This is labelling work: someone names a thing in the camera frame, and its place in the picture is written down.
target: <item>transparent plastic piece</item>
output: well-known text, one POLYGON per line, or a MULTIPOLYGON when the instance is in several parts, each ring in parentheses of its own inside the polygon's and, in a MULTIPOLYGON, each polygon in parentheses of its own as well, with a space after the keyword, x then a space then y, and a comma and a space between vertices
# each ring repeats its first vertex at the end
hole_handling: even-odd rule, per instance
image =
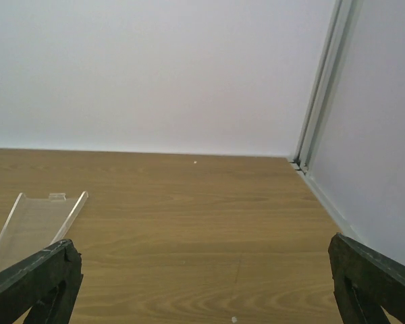
POLYGON ((61 240, 88 198, 50 194, 27 198, 20 193, 0 233, 0 271, 61 240))

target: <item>metal frame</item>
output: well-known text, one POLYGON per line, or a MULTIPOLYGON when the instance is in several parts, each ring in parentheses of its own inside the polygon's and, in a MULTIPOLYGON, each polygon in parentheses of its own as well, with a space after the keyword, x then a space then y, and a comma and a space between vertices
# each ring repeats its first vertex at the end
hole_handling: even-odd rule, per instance
POLYGON ((64 324, 81 286, 81 256, 71 240, 60 240, 0 272, 0 324, 64 324))
POLYGON ((353 0, 337 0, 331 17, 329 32, 325 40, 323 54, 319 63, 317 77, 313 86, 308 111, 292 162, 303 172, 308 170, 311 147, 319 131, 319 121, 323 114, 323 104, 327 95, 329 81, 335 66, 346 22, 350 15, 353 0))
POLYGON ((337 81, 345 60, 346 50, 348 49, 363 1, 364 0, 343 0, 342 3, 338 3, 338 12, 333 14, 333 35, 329 38, 331 50, 330 53, 327 54, 328 58, 325 60, 325 73, 315 86, 316 92, 318 93, 314 95, 317 97, 317 100, 312 102, 308 123, 304 125, 306 131, 302 134, 302 142, 295 159, 293 161, 290 160, 290 163, 313 191, 340 229, 347 236, 366 244, 367 240, 360 230, 348 222, 343 216, 342 211, 326 196, 324 190, 319 187, 313 177, 313 163, 332 109, 332 96, 337 86, 337 81))

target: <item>wooden floor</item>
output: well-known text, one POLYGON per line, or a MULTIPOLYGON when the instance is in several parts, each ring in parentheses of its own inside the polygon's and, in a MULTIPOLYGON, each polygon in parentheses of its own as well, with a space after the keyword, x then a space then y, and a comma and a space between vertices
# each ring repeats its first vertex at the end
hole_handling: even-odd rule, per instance
POLYGON ((19 192, 83 190, 71 323, 341 323, 338 229, 285 159, 0 150, 0 231, 19 192))

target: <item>white wall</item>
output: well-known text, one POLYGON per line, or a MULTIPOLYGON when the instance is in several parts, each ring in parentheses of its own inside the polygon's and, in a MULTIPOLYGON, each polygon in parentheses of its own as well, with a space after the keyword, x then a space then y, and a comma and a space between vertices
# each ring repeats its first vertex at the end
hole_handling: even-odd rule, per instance
POLYGON ((333 3, 0 1, 0 147, 289 155, 333 3))
POLYGON ((405 0, 363 1, 312 177, 370 247, 405 264, 405 0))

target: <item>baseboard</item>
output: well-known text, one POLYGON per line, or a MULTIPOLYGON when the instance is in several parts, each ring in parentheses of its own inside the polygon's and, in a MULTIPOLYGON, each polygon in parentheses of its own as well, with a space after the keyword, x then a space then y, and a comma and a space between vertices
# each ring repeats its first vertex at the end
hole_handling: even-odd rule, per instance
POLYGON ((307 177, 300 169, 297 169, 296 165, 292 167, 296 170, 298 175, 303 179, 312 193, 317 197, 319 202, 323 205, 327 213, 334 220, 337 226, 339 226, 343 235, 348 236, 362 244, 365 244, 364 240, 357 234, 354 228, 346 221, 345 217, 336 209, 334 204, 328 199, 324 192, 320 189, 318 184, 310 177, 307 177))

